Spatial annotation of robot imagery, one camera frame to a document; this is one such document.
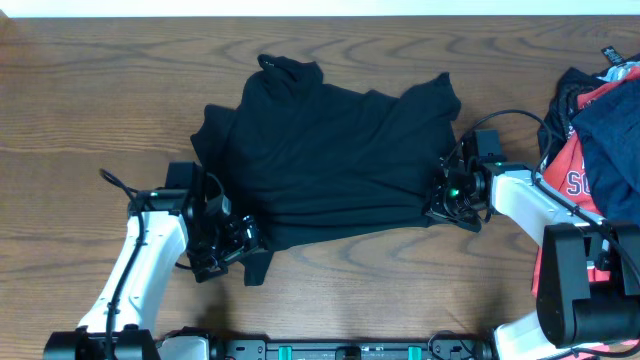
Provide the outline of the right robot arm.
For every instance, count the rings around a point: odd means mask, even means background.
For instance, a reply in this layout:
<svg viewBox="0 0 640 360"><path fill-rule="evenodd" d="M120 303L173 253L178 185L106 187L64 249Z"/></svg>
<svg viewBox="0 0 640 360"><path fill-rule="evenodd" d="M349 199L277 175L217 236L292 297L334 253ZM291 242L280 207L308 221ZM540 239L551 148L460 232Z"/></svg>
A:
<svg viewBox="0 0 640 360"><path fill-rule="evenodd" d="M504 215L541 248L536 309L498 326L487 358L604 357L604 344L638 341L638 226L583 210L507 161L496 131L473 130L441 158L423 212L472 232Z"/></svg>

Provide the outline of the black polo shirt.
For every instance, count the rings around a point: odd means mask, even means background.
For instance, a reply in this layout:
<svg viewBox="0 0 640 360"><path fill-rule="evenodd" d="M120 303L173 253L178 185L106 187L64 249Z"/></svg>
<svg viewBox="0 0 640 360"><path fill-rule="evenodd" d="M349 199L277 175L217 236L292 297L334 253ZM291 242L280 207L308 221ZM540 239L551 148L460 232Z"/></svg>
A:
<svg viewBox="0 0 640 360"><path fill-rule="evenodd" d="M314 62L257 61L240 104L207 105L191 138L264 240L243 260L246 285L263 284L279 251L432 225L423 208L461 109L448 73L389 96L328 84Z"/></svg>

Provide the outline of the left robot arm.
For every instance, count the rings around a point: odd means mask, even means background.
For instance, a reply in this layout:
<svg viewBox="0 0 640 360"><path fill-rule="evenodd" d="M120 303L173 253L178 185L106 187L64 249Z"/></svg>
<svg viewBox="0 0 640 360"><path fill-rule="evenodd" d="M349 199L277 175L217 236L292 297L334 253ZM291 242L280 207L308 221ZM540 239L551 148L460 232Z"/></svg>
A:
<svg viewBox="0 0 640 360"><path fill-rule="evenodd" d="M127 234L106 284L73 331L54 332L46 359L227 359L223 341L185 327L157 341L160 305L181 256L202 283L265 250L254 217L232 211L221 182L194 162L172 162L163 186L136 191L100 175L129 199Z"/></svg>

